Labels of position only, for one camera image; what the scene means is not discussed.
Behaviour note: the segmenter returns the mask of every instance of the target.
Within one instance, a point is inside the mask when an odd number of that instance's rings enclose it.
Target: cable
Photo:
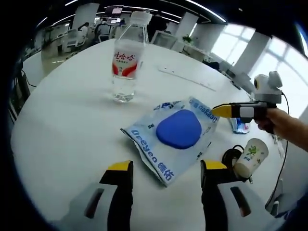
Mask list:
[[[287,99],[287,97],[285,96],[285,94],[284,94],[283,92],[282,92],[282,95],[284,96],[284,98],[285,98],[285,100],[286,100],[286,102],[287,102],[288,114],[290,114],[290,108],[289,108],[289,102],[288,102],[288,99]],[[279,175],[278,175],[278,178],[277,178],[277,181],[276,181],[275,188],[274,188],[274,190],[273,190],[272,194],[270,195],[269,200],[266,202],[266,204],[265,204],[265,208],[266,208],[266,207],[270,204],[270,202],[271,202],[271,200],[273,199],[274,194],[275,194],[275,192],[276,192],[276,190],[277,190],[277,186],[278,186],[278,183],[279,183],[279,179],[280,179],[280,176],[281,176],[281,174],[282,174],[282,170],[283,170],[283,167],[284,167],[285,161],[286,161],[286,159],[287,159],[288,144],[289,144],[289,141],[287,141],[287,144],[286,144],[286,146],[285,146],[285,154],[284,154],[284,159],[283,159],[282,167],[281,167],[281,169],[280,169],[280,172],[279,172]]]
[[[221,162],[227,167],[233,177],[239,179],[243,182],[246,182],[247,178],[236,176],[233,170],[233,160],[238,160],[242,153],[244,152],[244,148],[240,145],[235,145],[233,148],[228,149],[225,154],[222,156]]]
[[[27,83],[28,83],[30,86],[36,88],[37,86],[34,86],[34,85],[32,85],[32,84],[29,83],[29,80],[28,80],[28,77],[27,77],[26,73],[25,73],[23,70],[21,70],[21,71],[24,73],[24,75],[25,75],[25,77],[26,77]]]

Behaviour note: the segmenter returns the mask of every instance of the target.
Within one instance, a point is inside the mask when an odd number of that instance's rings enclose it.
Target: blue sponge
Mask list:
[[[201,124],[196,115],[189,110],[180,110],[159,123],[157,138],[176,149],[194,146],[201,135]]]

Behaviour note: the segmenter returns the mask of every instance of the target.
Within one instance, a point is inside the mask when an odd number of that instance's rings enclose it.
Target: white paper cup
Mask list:
[[[259,139],[252,138],[248,141],[244,152],[234,165],[234,170],[244,178],[250,177],[269,155],[266,144]]]

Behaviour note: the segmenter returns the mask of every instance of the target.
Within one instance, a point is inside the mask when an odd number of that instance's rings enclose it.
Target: small bottle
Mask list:
[[[133,12],[130,24],[115,41],[112,74],[113,97],[117,102],[127,103],[134,97],[141,57],[149,43],[147,25],[151,18],[150,13]]]

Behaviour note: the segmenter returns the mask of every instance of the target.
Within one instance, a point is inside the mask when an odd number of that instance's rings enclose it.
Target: pillar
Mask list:
[[[249,74],[266,49],[270,37],[255,32],[235,66],[231,69],[235,74]]]
[[[172,35],[175,35],[175,33],[177,32],[179,28],[179,25],[173,22],[170,22],[167,26],[166,31],[170,31]]]
[[[211,52],[224,27],[222,24],[198,24],[192,34],[194,45]]]
[[[76,29],[86,22],[88,22],[90,26],[93,25],[99,6],[100,5],[97,3],[88,3],[79,6],[75,11],[72,29]]]
[[[193,15],[191,13],[186,12],[182,17],[177,32],[175,36],[178,38],[182,38],[185,35],[189,35],[193,29],[193,26],[196,24],[198,20],[198,16]]]

